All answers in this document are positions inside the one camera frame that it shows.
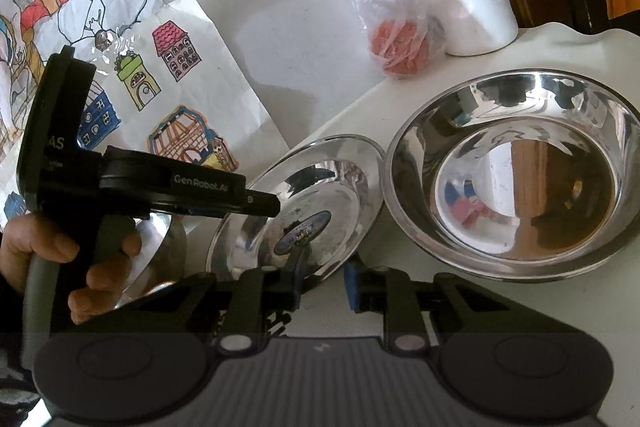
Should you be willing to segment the person's left hand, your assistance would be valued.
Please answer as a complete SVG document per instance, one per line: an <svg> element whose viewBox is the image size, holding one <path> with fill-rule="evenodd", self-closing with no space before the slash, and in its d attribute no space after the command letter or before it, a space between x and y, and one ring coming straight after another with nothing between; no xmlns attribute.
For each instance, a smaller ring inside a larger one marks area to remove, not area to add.
<svg viewBox="0 0 640 427"><path fill-rule="evenodd" d="M75 324L114 309L129 277L131 260L140 254L141 246L141 236L134 231L122 240L113 256L88 270L84 286L67 298ZM33 257L67 263L78 253L75 242L58 233L46 219L29 213L6 224L1 241L1 275L14 291L22 293Z"/></svg>

